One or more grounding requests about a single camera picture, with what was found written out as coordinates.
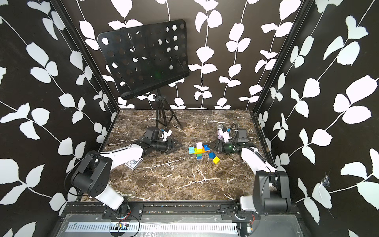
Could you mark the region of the yellow square lego brick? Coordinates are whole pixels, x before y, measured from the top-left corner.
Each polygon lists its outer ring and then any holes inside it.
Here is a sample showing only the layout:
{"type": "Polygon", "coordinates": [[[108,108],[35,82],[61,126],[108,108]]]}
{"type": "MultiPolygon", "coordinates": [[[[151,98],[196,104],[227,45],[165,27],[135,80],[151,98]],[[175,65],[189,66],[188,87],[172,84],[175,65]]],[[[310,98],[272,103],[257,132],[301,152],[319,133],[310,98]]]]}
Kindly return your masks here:
{"type": "Polygon", "coordinates": [[[220,159],[219,159],[218,157],[215,157],[215,158],[213,159],[213,163],[214,163],[214,164],[217,164],[219,161],[220,161],[220,159]]]}

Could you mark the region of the blue lego brick pair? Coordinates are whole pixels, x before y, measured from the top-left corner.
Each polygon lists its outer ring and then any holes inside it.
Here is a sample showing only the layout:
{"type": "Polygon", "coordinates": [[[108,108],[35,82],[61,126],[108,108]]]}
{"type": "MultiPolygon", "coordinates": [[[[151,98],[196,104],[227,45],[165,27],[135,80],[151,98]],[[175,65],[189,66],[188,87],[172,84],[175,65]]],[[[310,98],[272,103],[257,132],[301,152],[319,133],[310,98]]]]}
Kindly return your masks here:
{"type": "Polygon", "coordinates": [[[203,151],[205,151],[205,152],[209,152],[210,151],[210,148],[208,147],[208,145],[204,145],[203,146],[203,151]]]}

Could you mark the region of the lilac square lego brick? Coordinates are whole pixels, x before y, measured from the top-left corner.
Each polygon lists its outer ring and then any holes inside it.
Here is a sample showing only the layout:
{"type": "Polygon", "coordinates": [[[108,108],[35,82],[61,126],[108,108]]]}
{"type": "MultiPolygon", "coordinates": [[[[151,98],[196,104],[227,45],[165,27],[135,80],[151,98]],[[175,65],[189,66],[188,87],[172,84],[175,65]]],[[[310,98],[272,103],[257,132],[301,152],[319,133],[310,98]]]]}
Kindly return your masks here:
{"type": "Polygon", "coordinates": [[[198,150],[202,150],[202,148],[203,148],[202,143],[201,143],[201,142],[197,142],[197,144],[196,144],[196,148],[197,148],[198,150]]]}

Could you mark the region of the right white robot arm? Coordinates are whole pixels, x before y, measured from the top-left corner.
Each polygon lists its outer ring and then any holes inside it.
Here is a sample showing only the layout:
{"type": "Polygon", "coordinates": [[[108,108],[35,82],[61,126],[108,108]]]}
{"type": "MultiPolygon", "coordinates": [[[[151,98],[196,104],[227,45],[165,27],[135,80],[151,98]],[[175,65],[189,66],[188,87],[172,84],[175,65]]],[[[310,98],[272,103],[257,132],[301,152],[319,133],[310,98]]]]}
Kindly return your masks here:
{"type": "Polygon", "coordinates": [[[287,173],[273,167],[260,154],[257,146],[248,141],[245,129],[227,129],[219,125],[217,139],[211,143],[210,147],[219,153],[239,154],[253,171],[255,175],[253,194],[239,198],[243,211],[255,213],[290,211],[291,197],[287,173]]]}

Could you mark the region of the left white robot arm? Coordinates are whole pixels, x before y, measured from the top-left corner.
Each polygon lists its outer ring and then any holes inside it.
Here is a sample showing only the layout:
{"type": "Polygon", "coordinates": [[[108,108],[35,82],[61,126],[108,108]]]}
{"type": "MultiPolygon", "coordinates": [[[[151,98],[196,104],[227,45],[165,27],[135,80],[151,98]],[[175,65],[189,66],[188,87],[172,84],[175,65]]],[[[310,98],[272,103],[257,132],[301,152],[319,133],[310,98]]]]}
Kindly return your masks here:
{"type": "Polygon", "coordinates": [[[148,127],[144,135],[130,145],[107,152],[88,152],[70,171],[70,183],[77,189],[96,198],[112,210],[118,210],[125,198],[109,185],[110,173],[121,165],[134,169],[153,151],[170,154],[183,144],[171,137],[171,130],[148,127]]]}

